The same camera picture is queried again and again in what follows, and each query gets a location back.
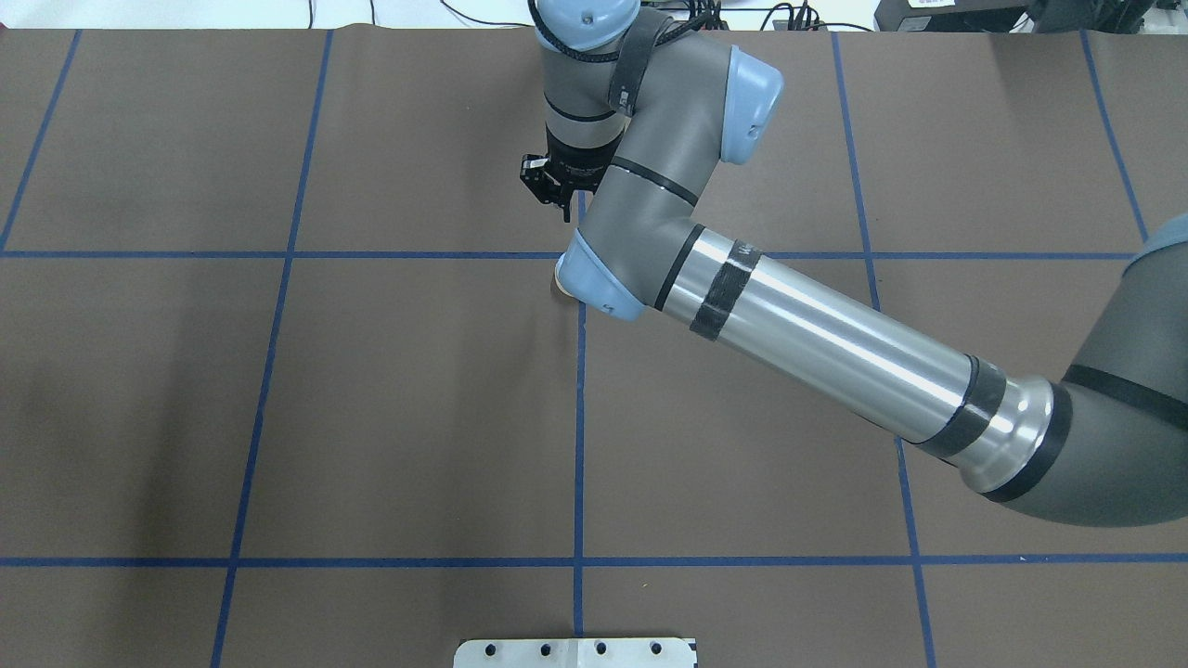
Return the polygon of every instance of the grid line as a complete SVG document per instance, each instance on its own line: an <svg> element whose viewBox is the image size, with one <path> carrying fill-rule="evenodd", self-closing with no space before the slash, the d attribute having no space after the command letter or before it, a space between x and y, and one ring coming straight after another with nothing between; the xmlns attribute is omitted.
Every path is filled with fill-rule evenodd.
<svg viewBox="0 0 1188 668"><path fill-rule="evenodd" d="M272 329L268 333L268 349L264 360L264 374L260 380L260 395L255 405L255 421L252 426L252 441L247 450L247 462L244 466L244 485L239 497L239 510L235 515L235 530L232 535L230 559L227 565L227 578L223 582L222 603L219 607L219 622L215 628L214 648L210 651L210 668L219 668L222 662L223 641L227 637L227 620L230 617L232 597L235 592L235 575L239 571L239 556L244 546L244 528L247 523L247 506L252 497L252 480L255 475L255 461L260 452L260 434L264 430L264 411L268 402L268 390L272 385L272 368L277 358L277 339L280 335L280 321L285 310L285 297L289 294L289 278L292 276L293 252L297 248L297 233L301 228L302 206L305 201L305 184L309 181L309 166L314 158L314 140L317 138L317 120L322 107L322 93L326 89L326 74L330 63L330 46L334 44L334 31L326 32L322 48L322 64L317 75L317 88L314 92L314 109L309 119L309 136L305 138L305 153L302 157L301 176L297 182L297 197L293 202L292 223L289 227L289 246L285 251L285 265L280 273L280 286L277 290L277 305L272 315Z"/></svg>
<svg viewBox="0 0 1188 668"><path fill-rule="evenodd" d="M0 251L13 259L556 260L558 251ZM1133 252L764 251L777 260L1129 260Z"/></svg>
<svg viewBox="0 0 1188 668"><path fill-rule="evenodd" d="M1093 83L1093 96L1098 101L1098 112L1101 114L1101 125L1106 130L1106 139L1110 140L1110 150L1114 156L1114 164L1118 165L1118 175L1121 177L1123 188L1126 189L1126 198L1130 200L1130 210L1135 214L1135 223L1138 226L1138 235L1146 241L1146 223L1143 221L1143 212L1138 208L1138 197L1135 196L1135 187L1130 182L1130 172L1126 170L1126 160L1121 157L1121 149L1118 147L1118 138L1113 132L1113 124L1110 122L1110 112L1106 109L1106 99L1101 94L1101 82L1098 80L1098 65L1093 62L1093 49L1089 48L1089 33L1081 30L1081 49L1085 51L1085 64L1089 68L1089 82Z"/></svg>
<svg viewBox="0 0 1188 668"><path fill-rule="evenodd" d="M874 248L871 245L871 231L866 221L866 201L862 197L862 179L858 169L858 149L854 144L854 128L849 115L849 99L846 94L846 75L841 59L841 42L836 32L829 33L833 44L833 64L838 74L838 97L841 103L841 124L846 131L846 152L849 157L849 177L854 185L854 208L858 214L858 228L862 237L862 253L866 263L866 282L871 291L871 307L881 311L878 277L874 273ZM928 668L936 668L936 649L933 643L933 623L928 615L928 592L924 587L924 569L920 565L920 543L916 540L916 513L911 504L911 484L908 480L908 466L903 456L903 442L896 437L896 458L898 460L899 493L903 502L904 525L908 531L908 547L911 553L911 574L916 586L916 607L920 612L920 631L924 649L924 661Z"/></svg>
<svg viewBox="0 0 1188 668"><path fill-rule="evenodd" d="M50 95L50 103L46 105L45 114L42 116L42 125L37 128L33 147L29 150L29 159L25 160L25 171L21 172L20 182L17 184L17 194L12 197L12 207L8 208L8 218L5 220L4 231L0 231L0 251L4 251L5 245L8 244L12 226L17 222L17 212L20 210L20 201L25 197L25 187L29 185L30 177L33 176L33 165L37 163L37 155L42 151L45 133L50 130L50 119L53 118L53 111L58 107L58 97L62 96L62 89L67 84L67 76L70 74L70 64L74 63L74 56L78 51L80 39L82 39L82 30L76 30L74 38L70 40L70 49L67 50L67 58L62 63L62 71L58 73L58 81L53 84L53 94Z"/></svg>
<svg viewBox="0 0 1188 668"><path fill-rule="evenodd" d="M568 556L504 557L240 557L238 568L571 568ZM785 556L583 556L584 568L783 568L865 566L1041 566L1078 563L1188 563L1188 553L1012 553L785 555ZM226 568L228 557L5 556L0 568Z"/></svg>
<svg viewBox="0 0 1188 668"><path fill-rule="evenodd" d="M577 222L586 219L586 193L577 191ZM574 393L574 637L586 635L586 304L577 302L577 374Z"/></svg>

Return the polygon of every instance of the table surface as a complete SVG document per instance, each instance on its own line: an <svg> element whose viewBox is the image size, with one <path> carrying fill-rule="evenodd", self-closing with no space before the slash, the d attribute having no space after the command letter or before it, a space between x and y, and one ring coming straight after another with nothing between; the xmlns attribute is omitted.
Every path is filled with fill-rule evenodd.
<svg viewBox="0 0 1188 668"><path fill-rule="evenodd" d="M1060 378L1188 209L1182 38L710 38L788 94L697 220L1011 374ZM1013 513L552 290L571 231L518 181L538 57L525 29L0 31L6 666L583 634L708 668L1183 666L1188 521Z"/></svg>

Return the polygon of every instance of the silver aluminum tube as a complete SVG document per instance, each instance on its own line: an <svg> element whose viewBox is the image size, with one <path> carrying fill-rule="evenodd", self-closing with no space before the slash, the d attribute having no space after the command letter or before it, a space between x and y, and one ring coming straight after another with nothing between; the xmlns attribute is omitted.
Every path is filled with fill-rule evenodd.
<svg viewBox="0 0 1188 668"><path fill-rule="evenodd" d="M733 241L702 231L664 313L687 324ZM718 336L908 441L944 428L969 386L971 360L771 258L760 258Z"/></svg>

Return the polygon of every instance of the black tape band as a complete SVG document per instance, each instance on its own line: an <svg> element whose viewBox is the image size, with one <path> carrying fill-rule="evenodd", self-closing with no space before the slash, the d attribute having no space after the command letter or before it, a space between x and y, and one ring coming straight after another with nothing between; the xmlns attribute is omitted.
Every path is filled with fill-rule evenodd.
<svg viewBox="0 0 1188 668"><path fill-rule="evenodd" d="M611 160L611 164L624 171L630 171L636 176L651 181L656 185L672 193L685 202L689 202L690 207L697 206L697 196L693 194L693 190L689 190L684 185L681 185L663 174L652 171L637 162L628 160L627 158L620 156L615 156L614 159Z"/></svg>
<svg viewBox="0 0 1188 668"><path fill-rule="evenodd" d="M577 122L598 122L600 120L606 120L606 119L613 116L615 113L618 113L614 109L608 109L606 113L601 113L601 114L599 114L596 116L579 116L576 114L571 114L571 113L562 109L561 107L554 105L552 100L550 100L548 97L545 97L544 101L549 105L550 109L557 112L558 116L561 116L563 119L569 119L571 121L577 121Z"/></svg>
<svg viewBox="0 0 1188 668"><path fill-rule="evenodd" d="M1064 383L1093 390L1188 431L1188 404L1146 385L1139 385L1100 368L1079 364L1068 367L1068 372L1064 373Z"/></svg>
<svg viewBox="0 0 1188 668"><path fill-rule="evenodd" d="M704 228L704 225L695 225L689 231L689 235L684 238L684 245L681 246L681 252L676 254L672 266L669 267L669 275L664 277L664 284L661 285L661 294L656 295L656 310L664 310L664 302L668 301L668 295L672 291L672 284L676 283L676 277L681 273L684 260L689 257L693 245L697 242L701 231Z"/></svg>
<svg viewBox="0 0 1188 668"><path fill-rule="evenodd" d="M731 254L718 270L714 282L709 284L709 292L702 300L696 317L689 324L690 332L710 341L718 340L722 326L726 324L726 319L734 310L734 303L738 302L739 295L742 294L747 281L751 279L751 272L754 271L754 265L759 264L760 257L763 257L763 252L754 246L742 241L734 242Z"/></svg>
<svg viewBox="0 0 1188 668"><path fill-rule="evenodd" d="M1060 450L1064 448L1068 429L1073 424L1073 399L1068 396L1068 390L1060 385L1053 385L1051 393L1054 399L1051 420L1048 422L1048 430L1044 431L1040 447L1023 465L1023 468L1015 474L1015 478L1011 478L1001 487L984 493L982 496L987 499L1006 503L1030 492L1048 473L1060 455Z"/></svg>
<svg viewBox="0 0 1188 668"><path fill-rule="evenodd" d="M961 405L935 436L916 443L925 453L941 459L969 447L990 427L1006 393L1006 374L1000 368L969 357L969 386Z"/></svg>

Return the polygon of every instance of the robotic arm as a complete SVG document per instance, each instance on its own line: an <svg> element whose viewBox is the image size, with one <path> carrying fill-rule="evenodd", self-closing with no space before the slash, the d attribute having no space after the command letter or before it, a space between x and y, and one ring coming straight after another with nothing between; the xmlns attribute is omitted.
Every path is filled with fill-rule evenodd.
<svg viewBox="0 0 1188 668"><path fill-rule="evenodd" d="M745 163L783 89L770 65L636 0L529 0L549 155L522 179L596 190L557 281L606 314L650 305L954 465L974 492L1070 524L1188 515L1188 215L1152 235L1060 383L1010 378L690 215Z"/></svg>

